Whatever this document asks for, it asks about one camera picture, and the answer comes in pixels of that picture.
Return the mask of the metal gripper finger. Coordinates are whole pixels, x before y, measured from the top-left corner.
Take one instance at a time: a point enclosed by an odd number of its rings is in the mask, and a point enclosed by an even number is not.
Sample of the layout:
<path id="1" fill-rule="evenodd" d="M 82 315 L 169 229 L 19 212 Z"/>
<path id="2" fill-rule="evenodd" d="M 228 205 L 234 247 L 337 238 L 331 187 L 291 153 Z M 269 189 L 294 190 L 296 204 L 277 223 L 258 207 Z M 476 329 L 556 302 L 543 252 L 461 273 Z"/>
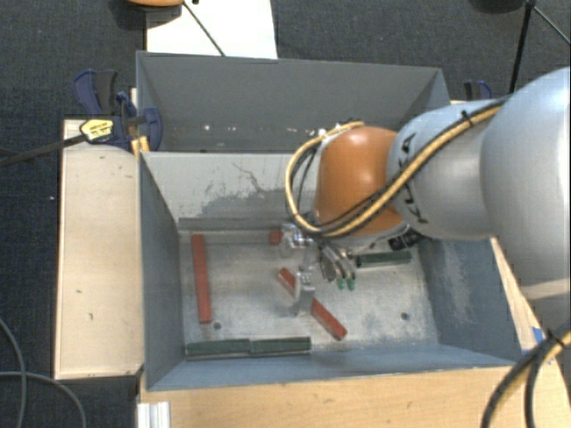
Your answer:
<path id="1" fill-rule="evenodd" d="M 301 313 L 311 311 L 316 288 L 306 273 L 296 273 L 294 276 L 294 303 L 289 313 L 297 317 Z"/>

